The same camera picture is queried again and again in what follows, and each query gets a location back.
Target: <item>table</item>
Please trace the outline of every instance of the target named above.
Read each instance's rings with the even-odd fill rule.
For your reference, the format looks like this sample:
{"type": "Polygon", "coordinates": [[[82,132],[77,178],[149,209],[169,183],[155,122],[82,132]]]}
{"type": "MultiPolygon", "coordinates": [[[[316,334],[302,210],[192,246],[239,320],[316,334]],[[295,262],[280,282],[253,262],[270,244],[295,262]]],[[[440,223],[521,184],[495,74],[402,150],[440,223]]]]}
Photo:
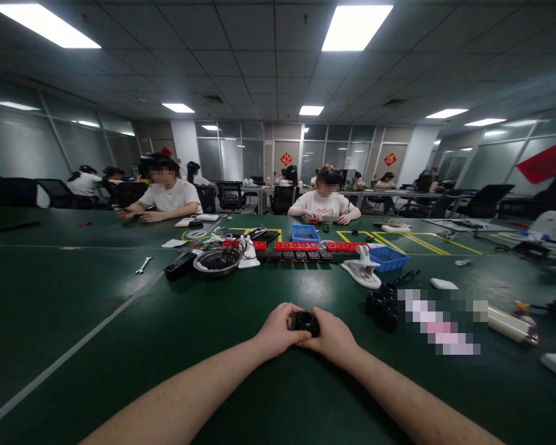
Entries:
{"type": "MultiPolygon", "coordinates": [[[[0,208],[0,227],[32,219],[42,225],[0,235],[0,407],[123,310],[0,420],[0,444],[79,442],[162,380],[253,336],[285,300],[335,313],[359,345],[506,443],[542,443],[548,434],[556,443],[556,376],[539,363],[542,354],[556,352],[556,323],[545,317],[536,317],[539,347],[525,349],[488,332],[486,366],[457,364],[436,355],[424,337],[381,331],[363,311],[367,290],[338,265],[265,264],[218,281],[192,274],[169,283],[161,270],[177,253],[160,245],[185,233],[175,221],[124,225],[107,211],[0,208]],[[145,256],[154,258],[137,276],[145,256]]],[[[363,232],[377,230],[373,220],[319,233],[323,239],[363,240],[363,232]]],[[[396,221],[411,222],[419,242],[376,235],[411,256],[406,269],[422,269],[407,287],[430,289],[431,277],[448,279],[479,290],[503,310],[511,310],[515,299],[543,304],[556,298],[556,276],[538,265],[494,253],[469,234],[451,243],[433,235],[441,227],[396,221]],[[473,266],[455,266],[459,258],[471,258],[473,266]]],[[[221,224],[234,233],[264,224],[287,240],[297,223],[289,216],[235,214],[221,224]]],[[[428,299],[444,298],[438,295],[430,291],[428,299]]],[[[408,438],[353,379],[309,351],[292,349],[256,370],[194,443],[237,441],[372,444],[408,438]]]]}

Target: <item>air vent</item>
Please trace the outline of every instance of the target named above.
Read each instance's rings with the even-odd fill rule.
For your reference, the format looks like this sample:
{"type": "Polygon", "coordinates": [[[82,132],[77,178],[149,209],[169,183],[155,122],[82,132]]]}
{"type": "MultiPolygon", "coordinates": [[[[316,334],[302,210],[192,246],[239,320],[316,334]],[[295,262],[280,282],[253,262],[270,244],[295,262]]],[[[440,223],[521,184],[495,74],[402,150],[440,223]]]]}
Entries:
{"type": "Polygon", "coordinates": [[[220,96],[202,96],[208,103],[224,103],[220,96]]]}
{"type": "Polygon", "coordinates": [[[385,102],[382,106],[397,107],[406,102],[407,102],[406,99],[390,99],[387,102],[385,102]]]}

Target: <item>hand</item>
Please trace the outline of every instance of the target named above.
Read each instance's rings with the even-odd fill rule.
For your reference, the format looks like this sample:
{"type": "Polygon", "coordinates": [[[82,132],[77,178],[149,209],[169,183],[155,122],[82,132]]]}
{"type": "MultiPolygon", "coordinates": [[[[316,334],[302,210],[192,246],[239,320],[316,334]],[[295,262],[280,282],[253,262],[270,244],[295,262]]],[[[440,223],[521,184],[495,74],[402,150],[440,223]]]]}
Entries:
{"type": "Polygon", "coordinates": [[[125,208],[118,208],[117,215],[122,219],[131,219],[134,216],[134,212],[131,210],[127,210],[125,208]]]}
{"type": "Polygon", "coordinates": [[[338,224],[348,224],[350,223],[351,219],[350,219],[350,213],[344,214],[344,215],[340,215],[340,217],[338,218],[337,223],[338,224]]]}
{"type": "Polygon", "coordinates": [[[145,223],[156,223],[165,219],[165,212],[138,212],[137,214],[145,223]]]}
{"type": "Polygon", "coordinates": [[[290,317],[304,309],[292,303],[282,303],[268,316],[258,334],[251,339],[264,361],[278,357],[289,346],[311,338],[307,331],[291,331],[292,320],[290,317]]]}
{"type": "Polygon", "coordinates": [[[342,320],[328,311],[313,308],[313,315],[319,323],[319,337],[297,343],[297,346],[319,352],[333,364],[343,368],[352,361],[360,349],[356,340],[342,320]]]}

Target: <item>ceiling light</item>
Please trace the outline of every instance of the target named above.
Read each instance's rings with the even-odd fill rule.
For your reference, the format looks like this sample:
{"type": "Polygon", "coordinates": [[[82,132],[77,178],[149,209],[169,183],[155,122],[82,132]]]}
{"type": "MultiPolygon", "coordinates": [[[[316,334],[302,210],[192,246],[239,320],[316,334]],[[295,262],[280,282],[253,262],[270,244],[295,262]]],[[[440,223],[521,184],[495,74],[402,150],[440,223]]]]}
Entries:
{"type": "Polygon", "coordinates": [[[100,48],[83,33],[37,3],[0,4],[0,12],[62,48],[100,48]]]}
{"type": "Polygon", "coordinates": [[[318,116],[321,114],[322,111],[323,111],[323,107],[320,106],[303,105],[301,107],[301,111],[299,112],[299,114],[303,116],[318,116]]]}
{"type": "Polygon", "coordinates": [[[427,119],[445,119],[446,117],[455,116],[456,114],[461,114],[468,110],[460,109],[460,108],[448,108],[443,111],[439,111],[435,114],[431,114],[430,116],[426,116],[427,119]]]}
{"type": "Polygon", "coordinates": [[[0,102],[0,105],[4,105],[4,106],[9,106],[11,108],[16,108],[16,109],[21,109],[23,111],[32,111],[32,110],[37,110],[40,111],[40,108],[34,108],[34,107],[29,107],[27,105],[21,105],[21,104],[17,104],[14,102],[0,102]]]}
{"type": "Polygon", "coordinates": [[[338,6],[321,51],[362,51],[393,6],[338,6]]]}
{"type": "Polygon", "coordinates": [[[162,104],[175,112],[195,112],[185,104],[162,104]]]}
{"type": "Polygon", "coordinates": [[[504,122],[506,119],[482,119],[481,121],[470,122],[465,124],[466,127],[484,127],[485,125],[498,124],[504,122]]]}

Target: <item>ceiling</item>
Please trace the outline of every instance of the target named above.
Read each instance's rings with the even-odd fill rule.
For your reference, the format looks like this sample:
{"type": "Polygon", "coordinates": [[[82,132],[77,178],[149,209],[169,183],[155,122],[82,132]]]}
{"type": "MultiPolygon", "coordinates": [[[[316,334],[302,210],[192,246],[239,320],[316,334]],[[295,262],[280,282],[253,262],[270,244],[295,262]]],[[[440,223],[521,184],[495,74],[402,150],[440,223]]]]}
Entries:
{"type": "Polygon", "coordinates": [[[360,53],[321,52],[330,0],[40,3],[103,49],[60,48],[0,14],[0,74],[132,119],[438,124],[424,117],[469,108],[443,127],[452,133],[556,107],[556,1],[386,2],[360,53]],[[407,102],[382,106],[391,98],[407,102]],[[303,117],[303,104],[325,109],[303,117]]]}

